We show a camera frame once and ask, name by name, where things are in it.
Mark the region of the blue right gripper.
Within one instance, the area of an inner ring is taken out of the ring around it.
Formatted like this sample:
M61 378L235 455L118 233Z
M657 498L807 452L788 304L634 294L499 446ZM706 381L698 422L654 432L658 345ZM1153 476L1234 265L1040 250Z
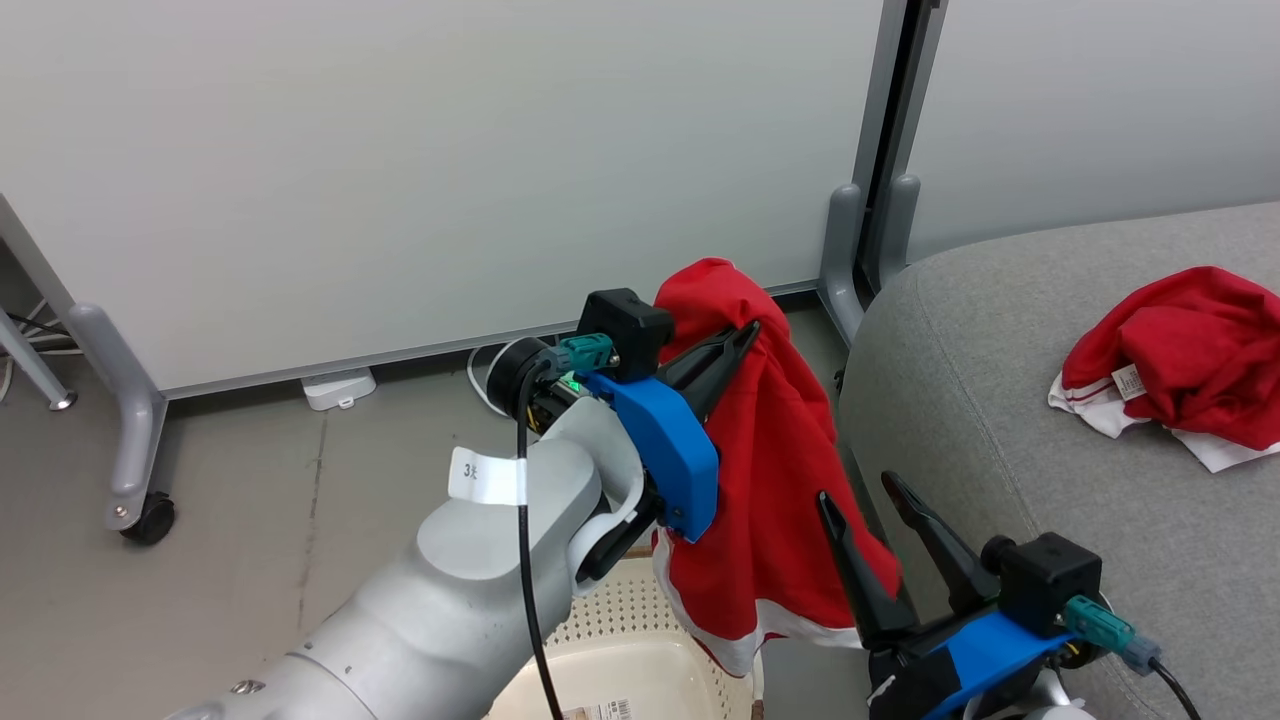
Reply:
M924 544L954 614L993 603L1000 582L979 555L897 473L883 471L881 483ZM815 505L861 646L870 651L870 719L1042 719L1071 706L1055 667L1074 634L1041 637L998 610L920 626L867 561L835 500L820 492Z

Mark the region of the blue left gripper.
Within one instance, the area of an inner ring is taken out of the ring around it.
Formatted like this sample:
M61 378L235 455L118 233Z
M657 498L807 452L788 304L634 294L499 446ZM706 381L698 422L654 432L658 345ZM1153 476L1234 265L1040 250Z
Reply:
M726 327L645 377L614 378L616 369L579 373L607 404L649 470L667 525L696 543L716 519L719 455L703 429L762 331L759 320ZM686 389L686 398L677 391Z

